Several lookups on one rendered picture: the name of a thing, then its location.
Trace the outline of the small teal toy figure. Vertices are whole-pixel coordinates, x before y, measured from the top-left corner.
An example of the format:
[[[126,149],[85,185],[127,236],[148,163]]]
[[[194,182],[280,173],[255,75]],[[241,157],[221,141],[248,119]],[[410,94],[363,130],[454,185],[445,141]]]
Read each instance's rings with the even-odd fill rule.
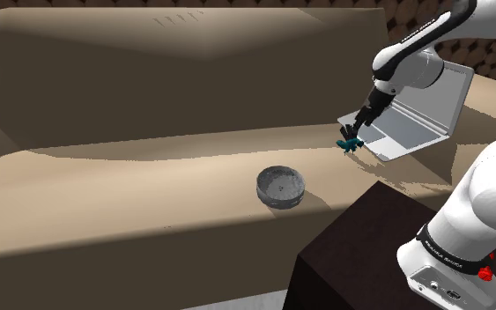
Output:
[[[365,143],[359,140],[358,138],[353,138],[353,139],[348,139],[346,141],[337,140],[336,144],[338,147],[343,149],[344,154],[346,154],[349,151],[355,152],[358,148],[363,147]]]

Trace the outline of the grey round bowl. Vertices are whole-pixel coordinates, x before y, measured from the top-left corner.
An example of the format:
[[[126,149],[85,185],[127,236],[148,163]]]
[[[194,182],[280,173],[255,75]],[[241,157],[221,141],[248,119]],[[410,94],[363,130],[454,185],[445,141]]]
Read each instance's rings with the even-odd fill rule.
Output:
[[[285,210],[303,199],[306,183],[302,175],[288,166],[269,166],[256,177],[255,191],[268,207]]]

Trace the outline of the dark robot stand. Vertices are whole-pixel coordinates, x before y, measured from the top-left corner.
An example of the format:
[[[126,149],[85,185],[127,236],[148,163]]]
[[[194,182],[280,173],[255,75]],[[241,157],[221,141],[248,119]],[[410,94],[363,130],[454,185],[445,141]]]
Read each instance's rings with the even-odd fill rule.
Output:
[[[434,214],[376,182],[300,251],[283,310],[440,310],[409,288],[396,259]]]

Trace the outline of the beige sofa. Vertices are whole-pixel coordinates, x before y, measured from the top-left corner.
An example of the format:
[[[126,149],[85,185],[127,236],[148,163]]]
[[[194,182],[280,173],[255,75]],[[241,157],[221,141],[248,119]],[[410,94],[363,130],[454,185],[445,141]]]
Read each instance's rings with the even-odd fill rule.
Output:
[[[475,77],[454,135],[381,163],[335,146],[381,9],[0,10],[0,310],[181,310],[282,290],[375,182],[437,208],[496,139]],[[279,210],[269,166],[305,180]]]

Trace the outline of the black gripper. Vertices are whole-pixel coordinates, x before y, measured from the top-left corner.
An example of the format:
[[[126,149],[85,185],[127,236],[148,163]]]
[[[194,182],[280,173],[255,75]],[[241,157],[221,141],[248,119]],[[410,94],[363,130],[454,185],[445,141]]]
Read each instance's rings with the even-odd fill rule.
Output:
[[[358,136],[359,128],[362,125],[370,126],[390,106],[394,98],[394,94],[388,94],[373,87],[355,116],[355,123],[353,125],[345,124],[341,127],[340,132],[343,138],[345,140],[355,139]]]

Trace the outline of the silver open laptop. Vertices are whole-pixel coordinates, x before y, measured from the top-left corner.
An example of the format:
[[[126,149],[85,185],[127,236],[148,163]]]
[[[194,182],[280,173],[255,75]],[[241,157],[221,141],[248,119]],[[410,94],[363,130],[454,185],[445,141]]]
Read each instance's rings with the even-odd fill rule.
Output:
[[[450,138],[468,94],[474,70],[445,62],[440,78],[425,89],[405,87],[358,139],[381,161],[400,158]]]

